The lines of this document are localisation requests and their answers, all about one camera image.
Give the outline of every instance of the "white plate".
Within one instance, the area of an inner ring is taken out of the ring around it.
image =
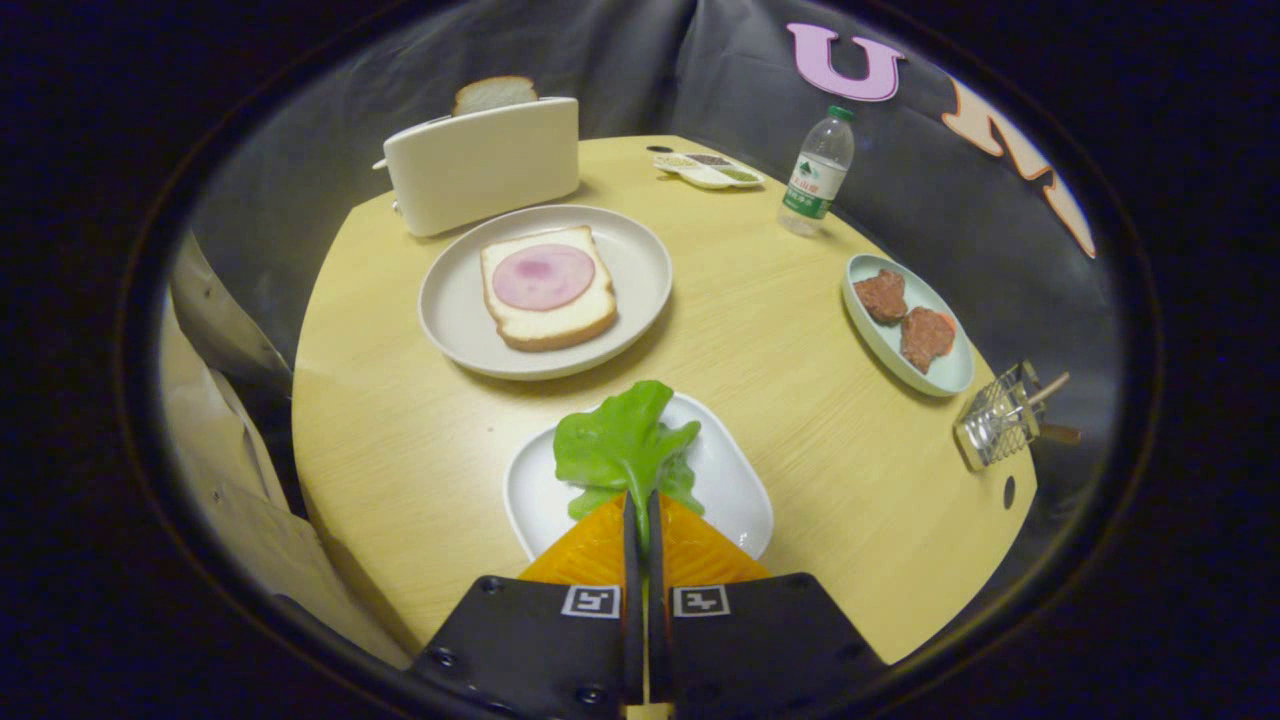
[[[507,347],[484,305],[480,249],[498,241],[590,225],[613,277],[618,319],[573,347],[525,352]],[[472,228],[436,258],[419,293],[426,337],[463,368],[495,378],[543,380],[594,368],[622,352],[658,318],[671,296],[671,255],[649,228],[609,210],[545,205],[508,213]]]
[[[882,325],[877,323],[867,313],[867,309],[863,307],[861,301],[858,300],[854,283],[874,278],[879,274],[881,269],[892,270],[902,275],[905,281],[902,299],[906,301],[908,310],[924,306],[934,313],[946,313],[956,322],[956,340],[955,345],[951,346],[951,352],[942,357],[934,357],[929,365],[928,374],[920,373],[915,369],[915,365],[911,365],[902,357],[900,352],[902,347],[902,324]],[[965,334],[964,328],[960,325],[960,319],[951,311],[951,307],[943,302],[937,292],[933,292],[933,288],[928,283],[916,277],[915,273],[877,255],[854,255],[845,266],[841,292],[845,296],[845,307],[849,310],[849,316],[854,319],[854,327],[858,328],[858,332],[867,341],[867,345],[870,346],[872,351],[876,352],[881,363],[901,378],[902,382],[920,392],[938,397],[964,392],[973,382],[973,350],[969,347],[969,336]]]
[[[682,154],[675,154],[675,155],[690,163],[694,163],[694,165],[675,165],[671,163],[671,158],[673,156],[673,154],[668,152],[666,155],[654,155],[653,167],[666,173],[678,174],[680,177],[685,178],[686,182],[692,183],[698,187],[705,187],[708,190],[721,190],[726,187],[755,187],[758,184],[764,184],[764,177],[762,177],[760,173],[750,168],[744,168],[742,165],[739,165],[736,163],[730,163],[728,165],[705,165],[703,163],[699,163],[698,160],[694,160],[692,158],[689,158],[687,155]],[[724,173],[717,170],[716,168],[724,168],[728,170],[750,173],[751,176],[755,176],[755,179],[754,181],[733,179],[726,176]]]
[[[694,497],[707,509],[703,519],[759,559],[773,534],[773,505],[728,429],[703,404],[678,392],[660,419],[672,428],[690,420],[703,424],[689,447]],[[575,525],[568,502],[582,492],[556,479],[554,437],[556,425],[531,437],[512,457],[503,482],[507,518],[530,560]]]

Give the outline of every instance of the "meat patty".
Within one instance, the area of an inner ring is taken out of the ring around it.
[[[854,283],[854,292],[867,314],[877,323],[892,324],[906,315],[906,301],[902,300],[902,290],[906,282],[902,275],[892,270],[881,270],[874,278]]]
[[[902,357],[922,373],[934,357],[951,352],[956,332],[951,323],[928,307],[913,307],[902,320]]]

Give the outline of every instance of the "wooden table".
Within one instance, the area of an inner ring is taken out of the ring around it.
[[[351,211],[296,363],[293,442],[311,519],[338,571],[416,653],[476,577],[527,565],[502,500],[512,452],[568,413],[659,379],[719,415],[764,482],[776,525],[762,562],[817,575],[895,662],[991,577],[1036,493],[1029,454],[972,474],[952,439],[991,369],[975,351],[966,395],[908,388],[840,296],[845,263],[874,245],[833,217],[815,240],[794,236],[774,222],[782,184],[699,190],[655,170],[646,145],[708,151],[680,137],[585,141],[582,184],[558,202],[653,229],[675,290],[636,345],[570,378],[497,380],[447,360],[419,325],[417,292],[467,228],[415,238],[389,193]]]

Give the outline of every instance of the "beige cloth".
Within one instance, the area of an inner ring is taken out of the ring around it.
[[[218,279],[191,232],[178,247],[169,290],[178,325],[209,366],[289,396],[289,364]]]
[[[180,479],[212,534],[260,589],[289,596],[370,655],[408,667],[412,659],[347,591],[311,524],[289,512],[262,437],[227,378],[183,334],[169,293],[160,391]]]

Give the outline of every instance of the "pink letter u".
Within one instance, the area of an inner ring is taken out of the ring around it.
[[[850,79],[831,67],[831,41],[840,37],[837,33],[804,23],[791,23],[787,29],[796,36],[796,69],[809,85],[864,102],[888,100],[897,92],[897,60],[905,55],[888,45],[850,38],[867,51],[867,77]]]

